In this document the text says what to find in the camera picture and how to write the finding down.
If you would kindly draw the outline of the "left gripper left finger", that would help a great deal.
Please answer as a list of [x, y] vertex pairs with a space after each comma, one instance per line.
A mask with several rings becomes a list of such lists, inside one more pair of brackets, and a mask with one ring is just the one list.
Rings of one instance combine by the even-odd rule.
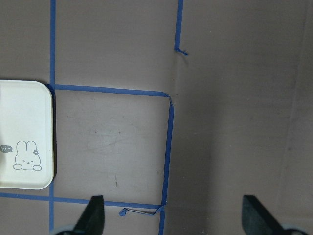
[[73, 228], [74, 235], [101, 235], [105, 225], [104, 198], [92, 196]]

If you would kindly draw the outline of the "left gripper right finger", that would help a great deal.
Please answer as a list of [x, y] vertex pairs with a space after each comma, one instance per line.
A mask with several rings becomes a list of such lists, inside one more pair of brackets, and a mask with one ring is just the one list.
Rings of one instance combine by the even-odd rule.
[[246, 235], [284, 235], [286, 233], [278, 221], [253, 195], [243, 196], [242, 228]]

